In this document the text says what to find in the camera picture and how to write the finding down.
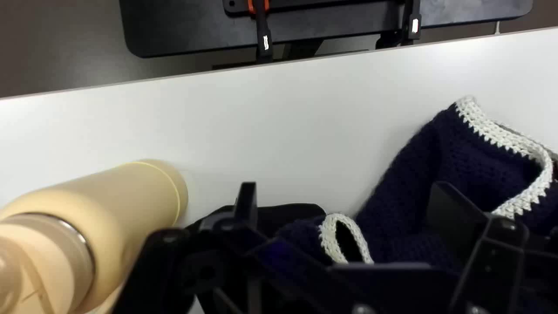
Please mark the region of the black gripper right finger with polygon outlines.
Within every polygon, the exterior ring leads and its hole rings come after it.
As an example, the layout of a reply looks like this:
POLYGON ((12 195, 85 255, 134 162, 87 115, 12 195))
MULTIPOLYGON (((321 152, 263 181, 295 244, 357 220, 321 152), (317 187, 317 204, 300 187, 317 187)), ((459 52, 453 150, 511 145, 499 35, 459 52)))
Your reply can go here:
POLYGON ((459 258, 450 272, 429 263, 352 263, 331 269, 356 314, 556 314, 556 232, 483 213, 446 181, 431 187, 427 223, 459 258))

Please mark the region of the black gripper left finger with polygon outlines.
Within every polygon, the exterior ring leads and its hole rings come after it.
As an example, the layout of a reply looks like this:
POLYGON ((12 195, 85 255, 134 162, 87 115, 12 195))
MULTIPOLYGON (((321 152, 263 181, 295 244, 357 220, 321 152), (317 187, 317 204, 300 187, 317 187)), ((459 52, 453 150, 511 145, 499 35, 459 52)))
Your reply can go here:
POLYGON ((234 204, 218 208, 185 229, 148 236, 119 295, 113 314, 293 314, 312 311, 288 283, 302 256, 279 237, 286 227, 323 218, 317 204, 262 208, 256 183, 244 181, 234 204))

